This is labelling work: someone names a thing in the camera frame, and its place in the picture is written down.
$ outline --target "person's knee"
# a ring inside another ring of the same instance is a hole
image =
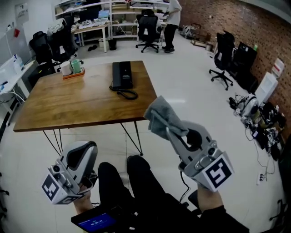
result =
[[[135,169],[150,169],[149,163],[139,155],[130,156],[127,160],[127,167],[128,168],[135,168]]]
[[[108,162],[102,162],[99,167],[98,167],[98,176],[104,174],[104,173],[109,173],[115,171],[116,168],[108,163]]]

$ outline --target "red brick wall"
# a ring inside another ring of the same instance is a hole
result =
[[[217,32],[226,30],[240,41],[253,47],[258,55],[251,69],[258,80],[271,71],[276,60],[285,63],[285,70],[270,101],[278,104],[287,118],[284,138],[291,133],[291,25],[280,17],[259,7],[238,0],[179,0],[182,6],[180,26],[201,24],[201,34],[211,33],[215,45]]]

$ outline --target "white floor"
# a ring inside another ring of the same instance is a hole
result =
[[[87,52],[88,47],[85,47],[80,50],[79,56],[85,67],[114,61],[143,60],[157,95],[163,95],[181,119],[204,125],[212,138],[217,140],[219,148],[230,156],[235,175],[221,189],[228,213],[249,227],[252,233],[269,229],[272,224],[269,218],[277,214],[277,200],[283,197],[278,166],[275,163],[275,174],[268,176],[268,182],[256,185],[258,172],[264,169],[257,162],[254,143],[247,140],[240,118],[233,115],[227,102],[235,92],[243,95],[246,92],[237,83],[225,91],[219,81],[210,81],[208,70],[216,67],[204,49],[191,45],[190,41],[179,35],[176,35],[174,44],[174,53],[160,51],[157,54],[152,49],[141,53],[141,49],[135,48],[135,41],[118,41],[116,51],[105,54],[98,48]],[[170,143],[149,132],[147,125],[147,121],[138,122],[145,159],[163,188],[179,199],[186,187],[177,168],[178,156]],[[73,205],[53,206],[40,188],[46,168],[55,162],[58,155],[42,132],[14,133],[13,127],[14,123],[5,130],[0,144],[0,184],[2,189],[10,192],[10,196],[4,195],[8,208],[7,218],[3,220],[5,232],[81,232],[70,222],[76,214]],[[127,123],[126,128],[137,140],[133,123]],[[54,140],[52,132],[48,133]],[[75,140],[95,141],[99,149],[95,170],[101,162],[110,162],[121,173],[125,185],[129,185],[125,160],[127,156],[136,154],[137,150],[120,125],[62,130],[62,139],[63,144]],[[260,162],[266,165],[268,155],[261,149],[259,154]],[[272,171],[270,160],[269,172]],[[187,177],[185,180],[192,191],[196,190],[194,181]],[[96,185],[92,190],[92,202],[98,200]]]

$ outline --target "black sleeve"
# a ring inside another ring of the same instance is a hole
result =
[[[226,213],[224,206],[206,210],[200,218],[201,227],[205,232],[249,233],[249,229]]]

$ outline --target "small display screen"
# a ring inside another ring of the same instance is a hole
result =
[[[79,226],[82,227],[87,232],[95,232],[106,227],[112,226],[115,223],[116,223],[115,219],[113,219],[109,214],[104,213],[82,223],[79,223]]]
[[[98,18],[108,18],[109,17],[109,10],[100,10]]]

